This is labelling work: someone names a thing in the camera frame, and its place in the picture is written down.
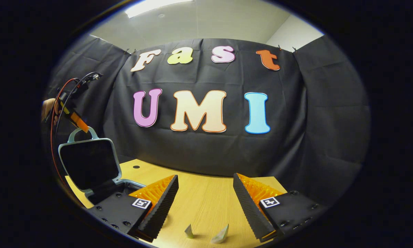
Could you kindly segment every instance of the hand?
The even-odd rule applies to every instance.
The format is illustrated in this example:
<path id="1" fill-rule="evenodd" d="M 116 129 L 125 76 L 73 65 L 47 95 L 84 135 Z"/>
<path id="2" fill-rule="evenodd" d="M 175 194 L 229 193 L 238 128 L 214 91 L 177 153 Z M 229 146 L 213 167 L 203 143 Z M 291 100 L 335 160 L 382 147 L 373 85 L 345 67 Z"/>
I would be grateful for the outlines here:
<path id="1" fill-rule="evenodd" d="M 43 121 L 47 117 L 54 102 L 55 102 L 54 98 L 51 98 L 51 99 L 48 99 L 42 102 L 41 121 Z M 56 125 L 58 121 L 58 115 L 61 113 L 61 110 L 58 111 L 58 103 L 55 104 L 54 111 L 55 111 L 55 117 L 53 119 L 53 125 Z"/>

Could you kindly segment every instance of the ceiling light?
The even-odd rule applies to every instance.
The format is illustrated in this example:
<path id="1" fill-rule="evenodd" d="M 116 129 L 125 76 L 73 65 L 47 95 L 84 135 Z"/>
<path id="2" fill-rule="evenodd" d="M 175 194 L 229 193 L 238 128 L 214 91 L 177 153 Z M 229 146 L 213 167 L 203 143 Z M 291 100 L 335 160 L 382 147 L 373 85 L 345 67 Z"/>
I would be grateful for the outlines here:
<path id="1" fill-rule="evenodd" d="M 183 2 L 194 2 L 194 0 L 145 0 L 128 8 L 125 13 L 129 18 L 132 18 L 156 8 Z"/>

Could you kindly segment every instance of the paper piece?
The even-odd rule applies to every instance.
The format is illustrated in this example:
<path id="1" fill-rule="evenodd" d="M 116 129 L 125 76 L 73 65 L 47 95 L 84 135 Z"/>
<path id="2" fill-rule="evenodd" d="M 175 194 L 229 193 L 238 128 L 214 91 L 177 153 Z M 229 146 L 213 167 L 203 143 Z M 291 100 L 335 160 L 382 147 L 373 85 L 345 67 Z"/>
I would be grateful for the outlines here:
<path id="1" fill-rule="evenodd" d="M 222 242 L 224 242 L 224 240 L 226 239 L 226 236 L 228 234 L 228 227 L 230 225 L 226 225 L 226 227 L 224 229 L 222 229 L 222 231 L 219 232 L 219 234 L 217 234 L 214 238 L 211 239 L 211 243 L 213 244 L 220 244 Z"/>
<path id="2" fill-rule="evenodd" d="M 194 238 L 193 231 L 191 230 L 191 224 L 185 229 L 185 234 L 187 235 L 187 238 L 189 239 Z"/>

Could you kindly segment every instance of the black curtain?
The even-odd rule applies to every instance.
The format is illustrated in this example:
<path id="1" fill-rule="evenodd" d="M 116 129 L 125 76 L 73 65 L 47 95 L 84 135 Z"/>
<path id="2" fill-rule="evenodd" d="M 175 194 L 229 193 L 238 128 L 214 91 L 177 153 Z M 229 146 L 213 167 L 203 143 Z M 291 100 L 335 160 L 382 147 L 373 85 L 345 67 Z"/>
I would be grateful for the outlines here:
<path id="1" fill-rule="evenodd" d="M 231 46 L 235 60 L 213 63 L 211 50 Z M 168 64 L 177 48 L 191 47 L 193 61 Z M 145 68 L 130 72 L 142 52 L 161 49 Z M 277 56 L 278 71 L 267 69 L 258 50 Z M 369 142 L 367 96 L 352 64 L 328 37 L 297 52 L 232 39 L 194 39 L 139 50 L 131 55 L 94 36 L 69 50 L 52 73 L 48 95 L 72 77 L 89 72 L 104 76 L 75 101 L 78 113 L 98 136 L 112 139 L 120 162 L 134 158 L 156 165 L 212 176 L 275 176 L 287 190 L 299 190 L 322 204 L 332 204 L 361 168 Z M 133 95 L 145 91 L 142 114 L 150 112 L 151 89 L 161 88 L 158 119 L 151 127 L 134 121 Z M 208 91 L 226 92 L 223 133 L 189 125 L 175 132 L 176 91 L 189 90 L 200 104 Z M 247 92 L 268 95 L 266 134 L 245 131 L 249 123 Z M 58 143 L 74 129 L 61 121 Z M 81 139 L 88 138 L 84 133 Z"/>

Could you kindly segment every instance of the screw hole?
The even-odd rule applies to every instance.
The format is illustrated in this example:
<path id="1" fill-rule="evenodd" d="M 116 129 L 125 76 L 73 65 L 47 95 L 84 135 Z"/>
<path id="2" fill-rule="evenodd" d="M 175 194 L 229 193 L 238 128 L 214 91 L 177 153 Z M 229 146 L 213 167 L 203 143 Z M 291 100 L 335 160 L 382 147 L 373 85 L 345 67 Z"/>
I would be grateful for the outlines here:
<path id="1" fill-rule="evenodd" d="M 293 227 L 293 228 L 292 228 L 292 230 L 294 230 L 294 229 L 298 228 L 299 226 L 301 226 L 301 224 L 299 224 L 299 225 L 297 225 L 297 226 Z"/>
<path id="2" fill-rule="evenodd" d="M 283 221 L 282 223 L 280 223 L 280 226 L 286 226 L 289 224 L 289 221 Z"/>

